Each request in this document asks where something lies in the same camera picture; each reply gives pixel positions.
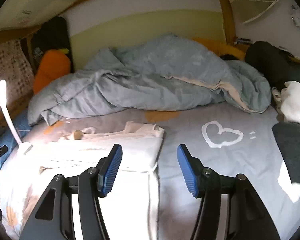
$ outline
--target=metal bolt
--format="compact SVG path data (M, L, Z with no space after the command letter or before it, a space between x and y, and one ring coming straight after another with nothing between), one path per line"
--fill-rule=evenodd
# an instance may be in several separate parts
M62 178L63 178L62 174L58 174L58 175L54 176L54 180L56 180L56 181L61 180Z
M88 173L90 173L90 174L93 174L93 173L95 173L96 171L97 171L97 168L96 168L96 167L91 167L91 168L88 169Z
M204 172L205 174L210 174L210 173L212 172L212 169L206 167L206 168L203 168L203 172Z
M245 180L247 177L244 174L238 174L238 179L239 180Z

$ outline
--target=orange pillow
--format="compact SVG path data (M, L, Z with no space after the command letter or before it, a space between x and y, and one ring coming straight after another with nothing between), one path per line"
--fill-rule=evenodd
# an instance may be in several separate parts
M245 53L231 45L222 43L221 41L208 40L204 38L193 38L192 40L204 45L208 50L211 50L217 56L230 54L244 61Z
M33 93L37 94L55 79L69 74L70 65L69 58L63 52L56 49L47 50L34 77Z

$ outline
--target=pink patterned fabric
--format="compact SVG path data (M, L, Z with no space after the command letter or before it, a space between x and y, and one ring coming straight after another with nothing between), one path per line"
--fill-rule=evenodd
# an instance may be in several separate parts
M19 40L0 44L0 80L7 84L7 105L32 90L33 72Z

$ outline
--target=blanket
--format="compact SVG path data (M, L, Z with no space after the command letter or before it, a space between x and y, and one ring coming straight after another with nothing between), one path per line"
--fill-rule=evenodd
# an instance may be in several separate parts
M224 61L202 44L172 34L143 45L101 49L85 69L63 76L35 95L28 121L52 125L122 111L178 111L227 101L249 113L270 105L268 81L238 60Z
M8 235L13 240L19 239L34 206L56 174L80 175L96 166L118 143L123 156L116 180L108 196L99 199L109 237L157 240L156 167L163 133L157 125L127 122L120 132L87 134L80 140L46 145L33 142L26 155L18 151L10 156L0 172L2 223ZM74 232L76 239L83 239L77 206L74 201Z

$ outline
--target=bed sheet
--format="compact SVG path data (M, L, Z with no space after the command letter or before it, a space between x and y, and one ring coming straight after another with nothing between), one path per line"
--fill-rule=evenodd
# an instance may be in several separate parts
M57 141L63 135L90 126L97 133L116 132L123 130L127 121L156 123L165 130L158 160L159 240L190 239L200 205L200 200L188 192L178 165L176 150L181 143L204 166L219 174L234 177L244 173L268 209L281 239L288 240L300 226L300 185L291 184L275 142L271 129L277 123L276 117L272 107L262 114L248 114L226 102L179 112L127 109L99 117L63 119L52 128L41 123L25 140ZM219 134L223 128L235 133ZM223 141L236 143L222 146Z

